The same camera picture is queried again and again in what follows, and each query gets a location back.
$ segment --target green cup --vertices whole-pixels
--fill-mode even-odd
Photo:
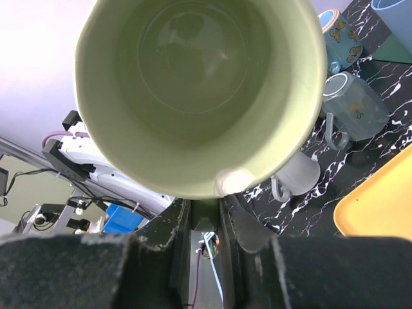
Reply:
[[[123,173],[215,199],[299,150],[321,108],[324,49],[306,0],[98,0],[77,45],[77,106]]]

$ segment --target yellow tray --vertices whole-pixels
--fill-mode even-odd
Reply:
[[[341,200],[333,220],[345,236],[412,240],[412,145]]]

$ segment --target blue container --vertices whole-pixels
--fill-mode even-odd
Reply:
[[[109,219],[103,231],[107,234],[127,234],[133,232],[143,220],[139,214],[131,212],[121,206],[111,204],[106,210]]]
[[[412,1],[372,0],[372,9],[412,54]]]

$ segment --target mug handle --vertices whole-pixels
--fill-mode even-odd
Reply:
[[[273,197],[275,198],[275,200],[280,201],[281,203],[286,203],[289,200],[292,193],[290,192],[289,189],[281,185],[281,191],[282,191],[282,195],[281,195],[279,192],[279,178],[277,178],[276,175],[273,175],[272,177],[270,177],[270,179],[272,180]]]
[[[339,142],[338,145],[335,144],[332,138],[334,118],[335,117],[332,113],[326,113],[326,132],[324,134],[324,139],[326,140],[326,143],[328,144],[329,147],[331,147],[333,150],[340,151],[346,147],[350,138],[347,132],[341,132],[341,135],[342,135],[341,141]]]
[[[330,75],[338,74],[341,71],[341,64],[337,61],[332,61],[329,63],[328,71]]]

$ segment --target cup rim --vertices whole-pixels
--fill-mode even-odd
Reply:
[[[390,8],[393,8],[394,6],[399,5],[402,2],[405,2],[406,0],[400,0],[396,3],[394,3],[393,5],[389,5],[389,6],[385,6],[384,8],[378,8],[377,6],[375,6],[375,2],[377,2],[376,0],[372,0],[371,1],[371,7],[374,11],[383,11],[383,10],[389,10]]]
[[[326,79],[326,83],[325,83],[325,84],[327,84],[329,81],[331,81],[332,79],[335,79],[335,78],[338,77],[338,76],[344,76],[345,81],[344,81],[343,85],[342,85],[338,90],[336,90],[336,91],[334,91],[334,92],[332,92],[332,93],[326,94],[325,92],[323,92],[323,95],[324,95],[325,97],[331,97],[332,95],[337,94],[337,93],[340,92],[340,90],[342,90],[342,88],[345,87],[345,85],[348,83],[348,76],[347,76],[345,73],[338,73],[338,74],[332,75],[331,77],[329,77],[328,79]]]
[[[329,22],[326,25],[324,25],[322,27],[322,33],[325,33],[326,31],[328,31],[330,29],[330,27],[333,26],[334,22],[338,19],[339,15],[341,14],[338,9],[331,8],[330,10],[326,10],[326,11],[320,13],[317,16],[317,18],[320,19],[323,14],[328,13],[328,12],[332,12],[332,18],[329,20]]]

